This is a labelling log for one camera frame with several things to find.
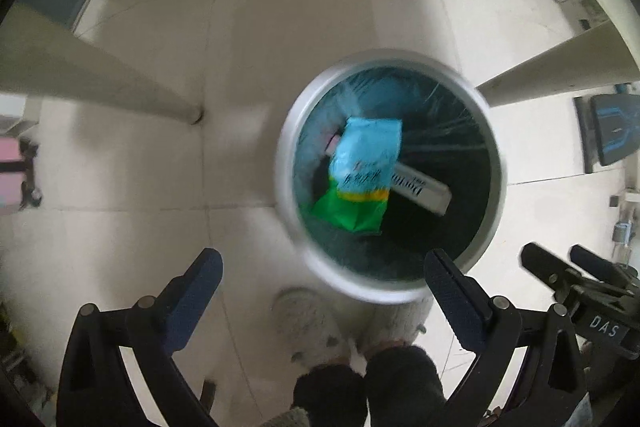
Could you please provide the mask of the pink suitcase with wheels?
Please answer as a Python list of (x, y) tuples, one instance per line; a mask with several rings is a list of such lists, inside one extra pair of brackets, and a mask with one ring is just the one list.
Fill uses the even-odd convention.
[(8, 215), (38, 208), (42, 193), (36, 183), (38, 144), (27, 139), (1, 137), (1, 213)]

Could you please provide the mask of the white long medicine box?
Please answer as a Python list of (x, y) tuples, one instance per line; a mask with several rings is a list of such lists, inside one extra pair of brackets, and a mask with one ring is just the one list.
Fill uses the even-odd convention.
[(437, 216), (446, 215), (452, 199), (446, 184), (401, 162), (394, 167), (392, 190)]

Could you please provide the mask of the round grey trash bin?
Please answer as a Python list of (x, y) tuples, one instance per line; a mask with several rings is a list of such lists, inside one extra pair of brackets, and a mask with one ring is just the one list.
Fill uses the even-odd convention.
[(426, 294), (425, 256), (462, 271), (494, 237), (506, 164), (485, 99), (416, 52), (344, 58), (299, 95), (274, 167), (277, 206), (300, 257), (366, 303)]

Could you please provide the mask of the left white table leg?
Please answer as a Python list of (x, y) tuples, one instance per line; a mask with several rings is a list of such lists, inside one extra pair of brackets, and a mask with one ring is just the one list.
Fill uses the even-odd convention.
[(21, 3), (14, 4), (1, 23), (1, 90), (94, 103), (186, 124), (197, 124), (204, 115), (201, 106)]

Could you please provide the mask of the left black trouser leg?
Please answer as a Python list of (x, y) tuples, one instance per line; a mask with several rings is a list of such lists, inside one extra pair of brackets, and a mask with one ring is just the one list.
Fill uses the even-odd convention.
[(364, 378), (348, 365), (311, 369), (296, 381), (292, 409), (302, 409), (311, 426), (361, 427), (368, 416)]

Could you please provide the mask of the blue green snack bag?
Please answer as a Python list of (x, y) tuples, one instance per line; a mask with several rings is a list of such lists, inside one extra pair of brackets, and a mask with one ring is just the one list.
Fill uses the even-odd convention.
[(312, 213), (335, 228), (378, 234), (401, 146), (399, 119), (350, 117), (331, 155), (329, 187)]

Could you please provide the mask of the white table leg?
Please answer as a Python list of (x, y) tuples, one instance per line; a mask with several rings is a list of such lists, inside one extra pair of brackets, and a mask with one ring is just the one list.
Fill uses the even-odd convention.
[(204, 115), (201, 106), (21, 3), (14, 4), (1, 23), (1, 90), (94, 103), (186, 124), (197, 124)]
[(613, 86), (639, 79), (639, 27), (601, 24), (478, 87), (491, 106)]

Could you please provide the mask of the right white table leg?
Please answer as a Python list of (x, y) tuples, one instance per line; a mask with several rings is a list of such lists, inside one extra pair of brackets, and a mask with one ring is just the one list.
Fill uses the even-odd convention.
[(491, 106), (613, 86), (639, 79), (639, 27), (601, 24), (478, 87)]

